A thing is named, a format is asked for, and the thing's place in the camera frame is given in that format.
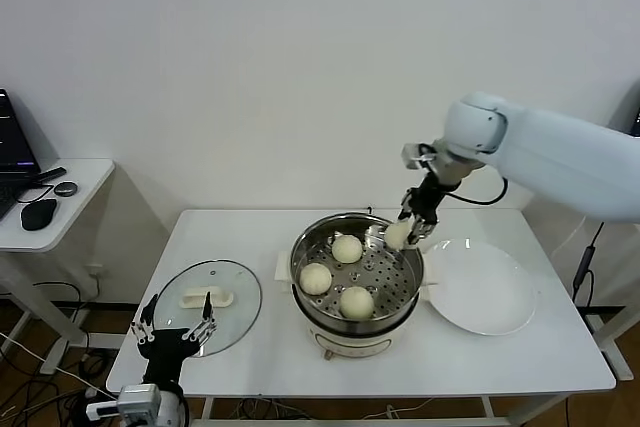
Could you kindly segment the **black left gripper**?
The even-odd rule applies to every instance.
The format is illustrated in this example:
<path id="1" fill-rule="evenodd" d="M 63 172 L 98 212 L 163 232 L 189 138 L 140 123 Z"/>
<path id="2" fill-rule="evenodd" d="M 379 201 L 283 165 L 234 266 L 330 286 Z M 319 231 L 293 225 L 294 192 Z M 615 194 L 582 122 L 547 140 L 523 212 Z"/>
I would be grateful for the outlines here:
<path id="1" fill-rule="evenodd" d="M 177 384 L 184 361 L 198 353 L 200 342 L 205 342 L 215 330 L 211 293 L 207 292 L 204 298 L 201 321 L 189 331 L 186 328 L 154 330 L 157 301 L 158 295 L 154 294 L 139 318 L 131 323 L 138 351 L 147 360 L 143 381 L 158 386 Z"/>

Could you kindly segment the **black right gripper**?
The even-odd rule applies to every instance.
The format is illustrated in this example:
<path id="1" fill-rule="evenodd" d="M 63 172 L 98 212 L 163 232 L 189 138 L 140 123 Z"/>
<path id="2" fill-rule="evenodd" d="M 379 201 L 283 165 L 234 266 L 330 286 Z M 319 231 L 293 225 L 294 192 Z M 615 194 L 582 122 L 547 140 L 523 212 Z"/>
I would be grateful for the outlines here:
<path id="1" fill-rule="evenodd" d="M 407 234 L 408 245 L 417 245 L 434 231 L 438 223 L 437 208 L 444 197 L 445 189 L 433 173 L 428 173 L 418 187 L 405 192 L 398 220 L 413 219 Z"/>

